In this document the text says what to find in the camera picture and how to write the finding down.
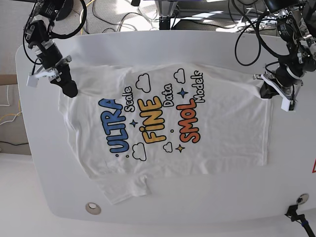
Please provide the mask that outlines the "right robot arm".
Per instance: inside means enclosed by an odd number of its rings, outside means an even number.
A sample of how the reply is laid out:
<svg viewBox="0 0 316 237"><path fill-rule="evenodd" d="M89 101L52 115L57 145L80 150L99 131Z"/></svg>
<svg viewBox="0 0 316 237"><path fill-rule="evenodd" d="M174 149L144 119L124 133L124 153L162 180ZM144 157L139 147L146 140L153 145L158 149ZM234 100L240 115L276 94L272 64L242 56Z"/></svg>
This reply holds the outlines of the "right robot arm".
<svg viewBox="0 0 316 237"><path fill-rule="evenodd" d="M65 3L64 0L35 1L24 27L23 42L28 44L29 49L35 50L39 60L39 62L31 60L34 67L39 65L39 68L32 69L29 73L27 86L37 87L39 79L47 77L51 84L62 89L64 95L73 98L77 96L78 89L75 81L72 80L69 67L72 58L70 55L62 56L54 39L69 39L81 31L86 21L87 7L84 1L81 1L83 9L79 15L80 25L73 32L60 35L53 32L52 28Z"/></svg>

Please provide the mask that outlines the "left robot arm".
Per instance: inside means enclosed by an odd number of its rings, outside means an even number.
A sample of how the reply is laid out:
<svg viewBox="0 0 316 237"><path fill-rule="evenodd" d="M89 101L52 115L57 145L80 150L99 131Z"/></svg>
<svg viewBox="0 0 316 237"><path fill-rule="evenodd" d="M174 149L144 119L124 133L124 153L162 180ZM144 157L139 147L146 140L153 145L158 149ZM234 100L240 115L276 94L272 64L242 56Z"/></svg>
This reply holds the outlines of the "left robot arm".
<svg viewBox="0 0 316 237"><path fill-rule="evenodd" d="M260 88L262 99L281 96L281 109L289 112L296 106L297 94L303 86L302 77L306 72L316 70L316 28L312 24L312 16L316 11L314 0L267 0L267 10L262 13L255 25L255 33L259 43L277 59L277 69L265 69L254 79L263 80ZM276 29L282 40L286 42L287 55L274 52L263 41L259 33L259 25L267 16L275 16Z"/></svg>

